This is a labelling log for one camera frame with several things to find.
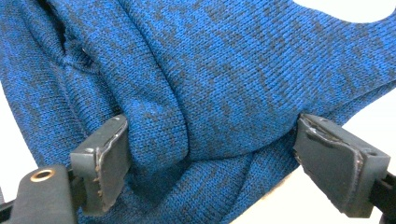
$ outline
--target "blue knit fabric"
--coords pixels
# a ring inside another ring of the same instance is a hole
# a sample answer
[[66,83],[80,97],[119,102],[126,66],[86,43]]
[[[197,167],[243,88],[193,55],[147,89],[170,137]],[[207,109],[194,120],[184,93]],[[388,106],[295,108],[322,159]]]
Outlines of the blue knit fabric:
[[292,1],[4,0],[0,80],[40,166],[129,120],[126,187],[80,221],[230,222],[296,168],[300,113],[342,124],[395,87],[395,19]]

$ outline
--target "heather blue yarn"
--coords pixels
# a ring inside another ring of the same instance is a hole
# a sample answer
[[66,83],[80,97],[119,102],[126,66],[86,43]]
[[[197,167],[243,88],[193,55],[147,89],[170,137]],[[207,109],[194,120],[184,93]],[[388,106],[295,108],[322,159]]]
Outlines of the heather blue yarn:
[[230,222],[297,167],[300,113],[342,124],[395,87],[395,27],[292,1],[6,0],[0,80],[40,166],[128,118],[126,187],[81,222]]

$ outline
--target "knit sweater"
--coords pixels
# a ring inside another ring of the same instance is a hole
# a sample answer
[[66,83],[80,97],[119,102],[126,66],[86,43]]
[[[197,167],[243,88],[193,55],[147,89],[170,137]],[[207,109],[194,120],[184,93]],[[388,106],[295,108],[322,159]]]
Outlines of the knit sweater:
[[83,223],[230,222],[297,167],[300,113],[342,124],[396,85],[396,17],[292,1],[4,0],[0,80],[39,166],[129,121],[115,206]]

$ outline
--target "blue sweater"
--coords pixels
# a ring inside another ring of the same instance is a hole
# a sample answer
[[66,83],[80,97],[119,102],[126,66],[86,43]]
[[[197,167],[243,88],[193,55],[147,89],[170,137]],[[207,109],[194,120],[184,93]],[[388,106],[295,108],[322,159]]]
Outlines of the blue sweater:
[[0,1],[0,80],[39,166],[129,120],[133,167],[86,223],[230,222],[297,167],[302,112],[342,124],[396,85],[396,17],[292,1]]

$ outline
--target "knitted texture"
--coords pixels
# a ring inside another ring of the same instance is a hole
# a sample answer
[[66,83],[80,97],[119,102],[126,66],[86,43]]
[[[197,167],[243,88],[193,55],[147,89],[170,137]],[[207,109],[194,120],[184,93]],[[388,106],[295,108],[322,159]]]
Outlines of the knitted texture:
[[69,164],[126,115],[126,187],[83,223],[230,222],[297,167],[300,113],[342,124],[395,87],[395,19],[292,1],[4,0],[0,80],[39,166]]

